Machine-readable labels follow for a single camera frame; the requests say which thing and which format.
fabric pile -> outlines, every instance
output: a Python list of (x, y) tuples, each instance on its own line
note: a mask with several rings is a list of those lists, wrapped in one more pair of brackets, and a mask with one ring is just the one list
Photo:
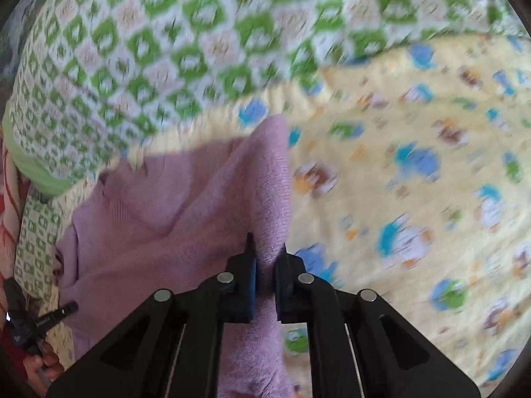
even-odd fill
[(276, 116), (249, 138), (101, 174), (57, 245), (60, 299), (80, 307), (65, 321), (76, 357), (157, 289), (189, 291), (224, 271), (252, 232), (264, 291), (253, 323), (225, 326), (218, 396), (291, 396), (271, 291), (289, 226), (288, 169), (287, 130)]

human hand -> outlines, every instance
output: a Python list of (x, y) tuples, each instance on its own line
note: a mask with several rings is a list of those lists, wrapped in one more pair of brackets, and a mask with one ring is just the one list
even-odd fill
[(42, 345), (42, 356), (27, 356), (24, 359), (24, 368), (28, 374), (28, 383), (41, 398), (44, 398), (48, 391), (37, 371), (42, 368), (45, 377), (50, 381), (55, 381), (64, 371), (64, 367), (59, 363), (59, 357), (48, 343)]

blue cartoon character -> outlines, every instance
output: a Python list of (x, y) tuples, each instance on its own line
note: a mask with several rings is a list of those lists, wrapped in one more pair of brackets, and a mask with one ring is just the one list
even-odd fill
[(359, 138), (365, 131), (365, 126), (362, 122), (334, 122), (328, 131), (330, 136), (334, 136), (341, 141), (351, 141)]
[(238, 119), (242, 127), (255, 126), (262, 121), (269, 110), (260, 99), (252, 99), (246, 107), (240, 107)]
[(498, 232), (503, 213), (500, 192), (495, 186), (485, 184), (476, 191), (476, 196), (481, 200), (481, 205), (475, 210), (476, 218), (481, 221), (484, 228), (492, 233)]
[(507, 177), (515, 184), (521, 182), (522, 178), (524, 178), (524, 175), (522, 172), (522, 166), (516, 158), (516, 155), (511, 152), (507, 152), (503, 155), (502, 159)]
[(517, 278), (525, 278), (529, 265), (531, 265), (531, 243), (525, 243), (512, 258), (513, 275)]
[(494, 367), (487, 373), (487, 380), (495, 381), (498, 380), (503, 374), (505, 374), (506, 371), (510, 368), (510, 363), (512, 362), (515, 354), (516, 350), (514, 349), (508, 349), (501, 352), (500, 355), (496, 358)]
[(480, 73), (477, 70), (461, 66), (457, 73), (459, 78), (474, 90), (478, 90), (483, 86), (483, 81), (480, 79)]
[(292, 128), (289, 132), (288, 147), (293, 148), (297, 144), (300, 137), (301, 129), (299, 129), (299, 127)]
[(463, 212), (458, 208), (448, 207), (442, 212), (443, 217), (446, 218), (448, 230), (453, 230), (457, 224), (463, 219)]
[(497, 129), (503, 131), (504, 133), (511, 133), (512, 128), (505, 121), (505, 118), (500, 114), (500, 111), (494, 108), (489, 109), (485, 116), (489, 120), (490, 124), (495, 126)]
[(514, 47), (514, 50), (518, 52), (519, 54), (522, 53), (522, 46), (520, 45), (520, 42), (516, 36), (507, 36), (507, 40), (509, 43)]
[(509, 302), (506, 298), (500, 298), (490, 308), (487, 318), (483, 323), (483, 328), (491, 335), (499, 334), (512, 318), (512, 311), (509, 309)]
[(511, 82), (509, 82), (509, 79), (507, 78), (505, 70), (497, 71), (494, 75), (492, 75), (492, 79), (494, 79), (496, 83), (503, 87), (504, 95), (514, 95), (516, 93), (512, 88)]
[(466, 99), (464, 97), (457, 97), (453, 99), (453, 103), (458, 104), (463, 107), (465, 111), (473, 111), (477, 108), (477, 103), (472, 100)]
[(413, 65), (420, 70), (428, 70), (437, 67), (437, 64), (432, 62), (433, 49), (428, 45), (416, 43), (407, 49), (410, 57), (413, 60)]
[(527, 119), (525, 116), (520, 117), (520, 124), (522, 124), (522, 127), (531, 128), (531, 120)]
[(317, 95), (323, 90), (324, 83), (315, 75), (303, 75), (299, 79), (302, 89), (307, 95)]
[(298, 168), (293, 180), (293, 188), (297, 192), (311, 194), (316, 199), (333, 189), (338, 181), (336, 170), (320, 161)]
[(328, 267), (325, 266), (325, 246), (323, 244), (314, 244), (311, 247), (303, 248), (297, 251), (295, 255), (303, 260), (306, 272), (329, 283), (333, 282), (337, 262), (332, 262)]
[(365, 112), (369, 107), (372, 109), (385, 109), (389, 104), (389, 100), (380, 93), (368, 93), (361, 96), (357, 103), (358, 106), (361, 106), (362, 112)]
[(461, 280), (442, 280), (434, 287), (430, 300), (439, 311), (455, 310), (465, 303), (466, 287)]
[(407, 103), (428, 103), (433, 100), (433, 93), (426, 84), (417, 84), (402, 94), (398, 99), (401, 102)]
[(439, 179), (441, 165), (439, 155), (428, 148), (415, 148), (416, 142), (400, 146), (395, 152), (395, 164), (398, 166), (399, 179), (408, 179), (416, 173), (430, 182)]
[(531, 80), (529, 79), (529, 71), (523, 69), (516, 69), (516, 78), (520, 86), (525, 89), (531, 89)]
[(292, 356), (308, 353), (310, 347), (306, 328), (297, 328), (289, 331), (284, 338), (284, 345)]
[(433, 231), (429, 228), (406, 226), (409, 217), (400, 215), (380, 231), (376, 247), (385, 269), (401, 263), (406, 268), (413, 268), (419, 260), (426, 257), (433, 241)]

green cartoon character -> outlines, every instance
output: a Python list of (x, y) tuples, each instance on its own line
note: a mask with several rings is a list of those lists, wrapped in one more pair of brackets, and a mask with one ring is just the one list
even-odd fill
[(298, 328), (289, 331), (284, 339), (284, 345), (291, 355), (301, 355), (309, 351), (308, 331)]
[(522, 181), (523, 178), (523, 172), (522, 172), (522, 166), (520, 165), (520, 162), (516, 158), (516, 155), (513, 153), (505, 153), (503, 155), (503, 164), (505, 166), (505, 172), (507, 177), (514, 182), (515, 184), (518, 184)]
[(358, 121), (334, 122), (330, 127), (328, 134), (341, 141), (348, 141), (359, 138), (364, 131), (364, 125)]
[(431, 294), (431, 302), (439, 311), (457, 309), (465, 303), (466, 288), (460, 280), (442, 280)]

finger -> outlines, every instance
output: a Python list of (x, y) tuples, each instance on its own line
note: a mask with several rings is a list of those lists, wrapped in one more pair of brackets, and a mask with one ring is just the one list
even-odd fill
[(51, 367), (59, 363), (59, 356), (57, 356), (55, 353), (46, 353), (42, 356), (42, 360), (44, 365)]
[(42, 372), (50, 381), (55, 381), (63, 372), (65, 372), (65, 368), (61, 364), (55, 364), (44, 369)]
[(51, 346), (50, 343), (47, 343), (46, 341), (42, 343), (41, 351), (43, 353), (55, 353), (54, 348)]
[(28, 375), (31, 372), (37, 372), (42, 367), (42, 358), (40, 356), (27, 356), (24, 358), (24, 368)]

